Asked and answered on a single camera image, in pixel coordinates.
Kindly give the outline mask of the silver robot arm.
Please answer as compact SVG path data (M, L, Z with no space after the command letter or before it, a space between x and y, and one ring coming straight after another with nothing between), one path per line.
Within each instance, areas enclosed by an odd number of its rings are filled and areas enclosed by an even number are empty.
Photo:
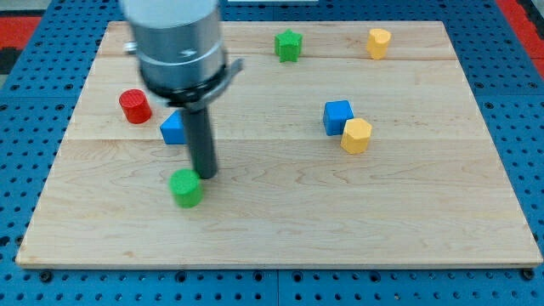
M243 70L228 61L218 0L121 0L145 86L170 107L200 111Z

